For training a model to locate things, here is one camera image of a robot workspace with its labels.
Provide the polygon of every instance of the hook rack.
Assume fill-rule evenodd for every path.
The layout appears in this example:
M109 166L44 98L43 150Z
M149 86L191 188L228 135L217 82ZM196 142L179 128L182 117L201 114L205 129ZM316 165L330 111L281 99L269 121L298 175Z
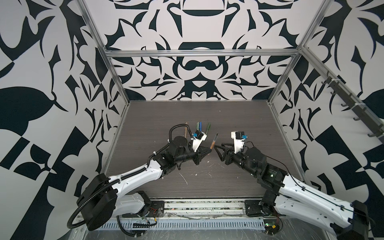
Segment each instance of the hook rack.
M331 94L339 95L345 102L342 106L348 107L357 115L357 118L353 118L353 120L362 121L372 131L372 134L368 134L369 137L377 137L384 143L383 122L340 79L329 76L322 84L328 84L333 89Z

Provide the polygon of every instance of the paintbrush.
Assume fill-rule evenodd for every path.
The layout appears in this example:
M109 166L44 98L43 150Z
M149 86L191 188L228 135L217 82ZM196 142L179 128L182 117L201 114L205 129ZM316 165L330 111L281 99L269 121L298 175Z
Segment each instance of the paintbrush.
M216 139L217 139L217 135L218 135L218 133L217 133L216 136L214 137L214 140L212 141L212 145L211 145L210 149L212 149L212 148L214 147L215 142L216 142Z
M185 127L184 137L187 138L187 127Z

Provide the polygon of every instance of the black and white patterned wall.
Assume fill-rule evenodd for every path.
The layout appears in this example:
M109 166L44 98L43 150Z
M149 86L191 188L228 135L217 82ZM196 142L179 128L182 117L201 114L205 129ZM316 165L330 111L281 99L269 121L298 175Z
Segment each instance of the black and white patterned wall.
M320 0L86 0L108 49L292 48Z
M268 99L290 56L114 58L131 100Z
M0 2L2 239L58 239L125 103L74 0Z
M335 0L308 47L384 119L382 0Z
M383 18L380 0L335 0L309 47L380 118L383 115ZM384 237L384 145L301 57L274 101L296 159L312 185L368 206Z
M296 48L321 0L86 0L109 50ZM131 100L267 99L288 56L120 58Z
M372 233L384 237L384 145L301 57L274 101L295 158L321 191L359 200L376 222Z

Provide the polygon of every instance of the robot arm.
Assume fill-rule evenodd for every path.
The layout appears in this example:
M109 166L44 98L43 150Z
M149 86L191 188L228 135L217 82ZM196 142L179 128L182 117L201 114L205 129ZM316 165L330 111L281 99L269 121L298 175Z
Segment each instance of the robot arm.
M87 224L88 230L92 231L112 216L127 213L145 216L151 201L143 191L126 196L124 201L121 197L147 182L169 174L176 167L180 170L181 164L187 160L193 160L198 165L212 151L209 147L200 146L207 135L199 130L192 134L186 124L173 126L169 131L169 140L172 139L172 131L177 127L188 129L189 142L186 138L177 136L149 156L147 163L140 167L109 178L104 174L97 175L77 200L78 209L68 220L67 227L75 228ZM84 221L73 224L80 212Z
M368 239L369 217L363 203L349 203L306 185L267 163L266 155L256 147L244 151L247 139L244 132L231 132L231 137L234 144L215 145L215 150L226 165L236 164L267 189L260 201L263 215L276 211L293 216L336 235L339 240Z

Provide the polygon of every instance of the gray wooden tabletop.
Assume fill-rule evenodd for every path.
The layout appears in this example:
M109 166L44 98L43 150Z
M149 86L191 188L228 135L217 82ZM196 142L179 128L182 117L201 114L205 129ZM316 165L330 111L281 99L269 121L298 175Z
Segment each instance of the gray wooden tabletop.
M133 101L129 107L107 176L121 174L146 163L153 151L167 144L169 129L189 122L191 131L202 121L211 128L202 146L210 147L216 133L216 144L233 142L231 131L244 131L248 141L265 155L283 162L299 177L294 163L265 101ZM173 131L173 137L184 135L184 128ZM285 167L268 159L285 170ZM235 164L225 165L213 150L199 165L182 164L164 179L148 182L144 190L150 198L256 197L265 192L249 173Z

